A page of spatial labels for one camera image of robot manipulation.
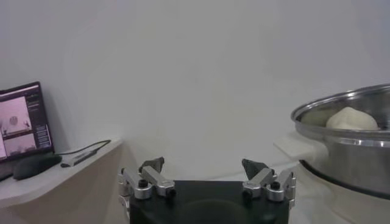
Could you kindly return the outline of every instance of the stainless steel pot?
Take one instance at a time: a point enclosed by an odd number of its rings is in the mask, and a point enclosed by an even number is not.
[[[326,128],[327,120],[344,107],[370,114],[380,130]],[[390,199],[390,84],[315,100],[294,110],[291,119],[301,135],[328,149],[326,158],[302,161],[305,167],[351,190]]]

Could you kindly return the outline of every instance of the black cable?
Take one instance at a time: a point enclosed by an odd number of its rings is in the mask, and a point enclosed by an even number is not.
[[[73,151],[73,152],[66,152],[66,153],[58,153],[58,154],[55,154],[55,155],[58,155],[58,156],[63,156],[63,155],[70,155],[70,154],[75,154],[75,153],[78,153],[78,152],[81,152],[83,150],[86,150],[94,145],[98,145],[98,144],[102,144],[104,143],[103,145],[99,146],[98,148],[94,149],[93,151],[97,152],[99,149],[105,147],[108,143],[110,143],[111,140],[104,140],[104,141],[99,141],[99,142],[95,142],[94,144],[91,144],[89,146],[86,146],[82,149],[79,149],[79,150],[76,150],[76,151]]]

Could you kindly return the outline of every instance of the dough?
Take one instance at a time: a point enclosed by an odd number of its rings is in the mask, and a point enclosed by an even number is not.
[[[327,122],[327,128],[349,129],[349,130],[379,130],[375,119],[364,112],[345,107]]]

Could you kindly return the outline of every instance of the computer mouse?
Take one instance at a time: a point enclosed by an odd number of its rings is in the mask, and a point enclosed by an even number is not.
[[[16,180],[23,180],[36,176],[61,161],[61,156],[53,154],[36,155],[22,159],[13,170],[13,178]]]

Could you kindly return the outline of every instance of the computer monitor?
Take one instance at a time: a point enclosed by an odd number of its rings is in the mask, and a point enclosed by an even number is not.
[[[0,91],[0,163],[53,152],[39,82]]]

